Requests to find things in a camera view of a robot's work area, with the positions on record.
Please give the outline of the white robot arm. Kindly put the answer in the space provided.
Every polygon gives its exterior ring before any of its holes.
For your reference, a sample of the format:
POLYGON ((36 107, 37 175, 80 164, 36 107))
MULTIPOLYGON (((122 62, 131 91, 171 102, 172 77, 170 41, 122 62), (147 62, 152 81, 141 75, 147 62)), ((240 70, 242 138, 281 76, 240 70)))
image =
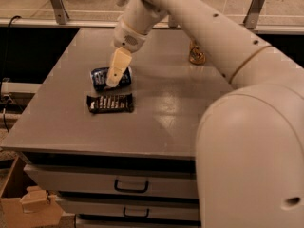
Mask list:
POLYGON ((304 228, 304 69, 200 0, 117 3, 109 86, 170 14, 233 87, 198 127, 202 228, 304 228))

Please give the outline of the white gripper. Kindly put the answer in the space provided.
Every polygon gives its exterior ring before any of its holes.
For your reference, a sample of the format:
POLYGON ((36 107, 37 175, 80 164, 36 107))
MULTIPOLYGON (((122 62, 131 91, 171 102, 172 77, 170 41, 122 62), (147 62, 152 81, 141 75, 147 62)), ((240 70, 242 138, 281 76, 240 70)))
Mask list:
POLYGON ((113 45, 117 48, 110 61, 106 84, 116 87, 129 66, 132 55, 144 44, 148 34, 145 24, 121 16, 114 28, 113 45))

